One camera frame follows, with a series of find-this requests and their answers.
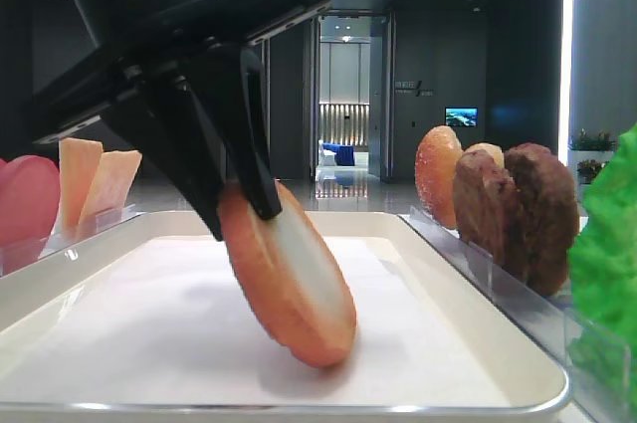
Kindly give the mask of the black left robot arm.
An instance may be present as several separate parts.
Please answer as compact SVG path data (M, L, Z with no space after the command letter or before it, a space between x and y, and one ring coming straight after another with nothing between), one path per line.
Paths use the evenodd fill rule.
M330 0L75 0L96 49L24 107L36 143L100 120L150 159L219 235L214 130L255 213L282 210L254 47Z

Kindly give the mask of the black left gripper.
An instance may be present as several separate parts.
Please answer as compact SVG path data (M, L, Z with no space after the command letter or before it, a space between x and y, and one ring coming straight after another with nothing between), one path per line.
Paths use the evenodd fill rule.
M32 98L32 139L55 142L101 119L180 191L223 239L222 176L208 122L256 214L282 212L264 118L255 45L316 15L330 0L76 0L96 49ZM194 56L184 78L129 80L126 70Z

